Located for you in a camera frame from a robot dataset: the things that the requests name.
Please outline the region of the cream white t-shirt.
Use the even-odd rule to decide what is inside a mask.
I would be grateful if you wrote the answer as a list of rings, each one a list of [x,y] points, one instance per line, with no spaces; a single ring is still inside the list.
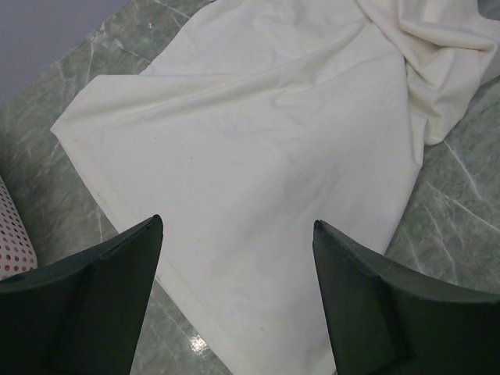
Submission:
[[[52,133],[117,230],[162,217],[157,280],[232,373],[330,374],[314,221],[384,252],[498,74],[475,1],[217,1]]]

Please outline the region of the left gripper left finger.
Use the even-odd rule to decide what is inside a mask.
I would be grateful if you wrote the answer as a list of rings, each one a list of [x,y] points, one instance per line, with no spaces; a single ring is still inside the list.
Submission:
[[[129,374],[163,242],[154,215],[1,282],[3,374]]]

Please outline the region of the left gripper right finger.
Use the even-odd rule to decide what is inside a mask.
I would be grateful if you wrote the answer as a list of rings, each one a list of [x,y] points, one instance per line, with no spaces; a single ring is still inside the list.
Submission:
[[[322,220],[313,254],[337,373],[498,373],[497,294],[418,273]]]

